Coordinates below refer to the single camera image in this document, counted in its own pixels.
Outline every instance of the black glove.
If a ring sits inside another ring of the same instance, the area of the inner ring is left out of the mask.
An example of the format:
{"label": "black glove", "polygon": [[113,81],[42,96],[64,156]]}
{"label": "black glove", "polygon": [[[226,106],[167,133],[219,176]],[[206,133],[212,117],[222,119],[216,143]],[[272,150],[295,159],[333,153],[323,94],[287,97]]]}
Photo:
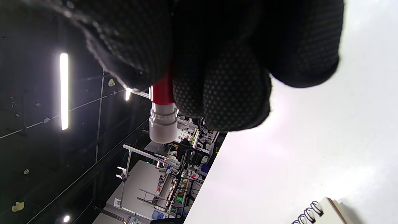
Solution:
{"label": "black glove", "polygon": [[145,90],[171,66],[180,112],[212,130],[261,124],[271,73],[293,87],[336,70],[343,0],[38,0],[85,33],[125,87]]}

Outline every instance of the desk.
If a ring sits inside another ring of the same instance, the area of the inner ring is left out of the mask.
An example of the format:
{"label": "desk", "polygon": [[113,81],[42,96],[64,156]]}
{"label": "desk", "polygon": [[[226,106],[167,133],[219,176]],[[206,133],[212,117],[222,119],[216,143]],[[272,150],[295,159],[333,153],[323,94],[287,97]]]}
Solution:
{"label": "desk", "polygon": [[306,89],[273,79],[269,118],[228,133],[186,224],[290,224],[324,196],[361,224],[397,222],[397,10],[346,1],[337,73]]}

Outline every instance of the glove finger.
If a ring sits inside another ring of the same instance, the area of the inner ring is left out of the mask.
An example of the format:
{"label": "glove finger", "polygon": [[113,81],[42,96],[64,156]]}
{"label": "glove finger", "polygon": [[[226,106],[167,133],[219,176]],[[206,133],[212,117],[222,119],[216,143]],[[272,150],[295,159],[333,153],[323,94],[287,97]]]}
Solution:
{"label": "glove finger", "polygon": [[174,11],[174,100],[183,115],[203,116],[206,1],[183,1]]}
{"label": "glove finger", "polygon": [[172,34],[166,0],[39,0],[82,29],[89,50],[125,87],[143,90],[161,79]]}
{"label": "glove finger", "polygon": [[238,131],[260,125],[270,112],[271,80],[248,45],[230,43],[209,61],[204,113],[212,130]]}
{"label": "glove finger", "polygon": [[339,62],[343,0],[263,0],[263,9],[252,45],[271,74],[299,88],[329,79]]}
{"label": "glove finger", "polygon": [[262,14],[257,0],[220,1],[213,7],[203,103],[212,130],[238,131],[261,124],[270,112],[271,81],[248,41]]}

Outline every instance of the white cap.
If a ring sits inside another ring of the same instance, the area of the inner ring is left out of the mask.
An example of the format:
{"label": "white cap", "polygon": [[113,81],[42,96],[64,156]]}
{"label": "white cap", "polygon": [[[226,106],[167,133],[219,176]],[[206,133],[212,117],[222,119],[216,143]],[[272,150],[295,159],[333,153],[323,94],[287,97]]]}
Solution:
{"label": "white cap", "polygon": [[177,137],[177,121],[169,125],[161,125],[149,120],[149,137],[160,144],[173,142]]}
{"label": "white cap", "polygon": [[149,137],[160,144],[173,142],[177,137],[177,110],[174,104],[152,103],[149,117]]}

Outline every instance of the spiral notebook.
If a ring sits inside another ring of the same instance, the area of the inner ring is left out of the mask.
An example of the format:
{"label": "spiral notebook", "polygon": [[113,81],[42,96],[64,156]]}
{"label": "spiral notebook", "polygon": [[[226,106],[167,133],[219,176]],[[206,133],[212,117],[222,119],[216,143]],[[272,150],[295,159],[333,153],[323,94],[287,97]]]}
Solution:
{"label": "spiral notebook", "polygon": [[313,201],[310,207],[304,210],[292,224],[352,224],[347,216],[344,216],[339,203],[323,198],[319,203]]}

